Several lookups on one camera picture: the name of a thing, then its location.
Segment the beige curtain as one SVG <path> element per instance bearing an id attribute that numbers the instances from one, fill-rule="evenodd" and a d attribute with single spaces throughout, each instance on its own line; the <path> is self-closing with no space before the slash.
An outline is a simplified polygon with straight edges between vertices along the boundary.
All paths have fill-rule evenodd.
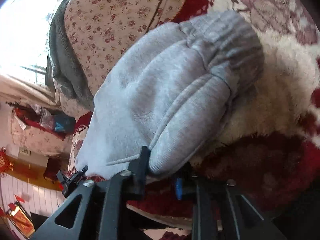
<path id="1" fill-rule="evenodd" d="M 59 109 L 61 106 L 55 88 L 28 83 L 5 74 L 1 74 L 1 101 L 39 105 L 49 109 Z"/>

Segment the blue plastic bag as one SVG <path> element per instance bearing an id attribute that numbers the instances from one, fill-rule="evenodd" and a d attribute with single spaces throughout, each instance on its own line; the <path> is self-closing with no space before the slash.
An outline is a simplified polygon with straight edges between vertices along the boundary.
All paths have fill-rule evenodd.
<path id="1" fill-rule="evenodd" d="M 56 132 L 73 133 L 75 124 L 75 118 L 64 113 L 54 116 L 54 131 Z"/>

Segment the red chinese knot decoration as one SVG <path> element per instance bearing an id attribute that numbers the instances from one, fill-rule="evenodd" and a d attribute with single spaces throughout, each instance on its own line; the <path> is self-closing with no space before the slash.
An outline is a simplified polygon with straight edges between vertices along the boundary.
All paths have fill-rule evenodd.
<path id="1" fill-rule="evenodd" d="M 9 160 L 6 154 L 6 148 L 2 147 L 0 150 L 0 176 L 3 178 L 8 171 L 14 169 L 14 163 Z"/>

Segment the grey fleece jacket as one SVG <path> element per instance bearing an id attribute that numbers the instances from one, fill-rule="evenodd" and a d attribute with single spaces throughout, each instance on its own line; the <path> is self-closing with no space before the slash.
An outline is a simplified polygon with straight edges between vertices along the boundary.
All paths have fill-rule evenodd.
<path id="1" fill-rule="evenodd" d="M 92 111 L 93 94 L 65 28 L 64 16 L 68 3 L 69 0 L 62 0 L 50 24 L 48 56 L 52 78 L 66 98 L 76 100 L 82 107 Z"/>

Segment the clear plastic bag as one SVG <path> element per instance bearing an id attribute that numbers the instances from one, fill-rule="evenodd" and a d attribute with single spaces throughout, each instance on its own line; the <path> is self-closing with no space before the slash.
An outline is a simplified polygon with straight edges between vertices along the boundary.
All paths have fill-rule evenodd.
<path id="1" fill-rule="evenodd" d="M 50 111 L 39 105 L 31 105 L 31 108 L 35 112 L 35 121 L 38 122 L 42 128 L 54 130 L 55 121 Z"/>

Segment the red cream floral bedspread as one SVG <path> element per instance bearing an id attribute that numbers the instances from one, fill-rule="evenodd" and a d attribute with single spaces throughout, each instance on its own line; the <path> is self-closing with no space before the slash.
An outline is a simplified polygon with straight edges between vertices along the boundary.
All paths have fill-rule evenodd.
<path id="1" fill-rule="evenodd" d="M 236 100 L 220 134 L 185 164 L 209 179 L 235 180 L 266 214 L 275 215 L 319 175 L 319 29 L 300 0 L 185 0 L 172 20 L 155 28 L 227 10 L 257 33 L 263 72 Z M 173 175 L 149 176 L 146 199 L 129 207 L 188 225 L 191 205 L 171 195 Z"/>

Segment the light grey sweatpants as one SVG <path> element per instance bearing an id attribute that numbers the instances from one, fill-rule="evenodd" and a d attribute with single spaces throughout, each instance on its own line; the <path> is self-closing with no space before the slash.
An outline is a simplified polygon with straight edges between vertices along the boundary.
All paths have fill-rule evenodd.
<path id="1" fill-rule="evenodd" d="M 146 146 L 150 176 L 172 175 L 220 134 L 263 66 L 257 33 L 232 10 L 160 25 L 120 58 L 95 94 L 75 168 L 110 179 Z"/>

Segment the window with dark frame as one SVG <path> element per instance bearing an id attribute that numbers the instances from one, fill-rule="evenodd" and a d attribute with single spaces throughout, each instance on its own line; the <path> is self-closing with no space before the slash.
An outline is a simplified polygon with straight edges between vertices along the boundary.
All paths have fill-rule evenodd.
<path id="1" fill-rule="evenodd" d="M 29 83 L 51 81 L 50 23 L 62 0 L 1 0 L 1 74 Z"/>

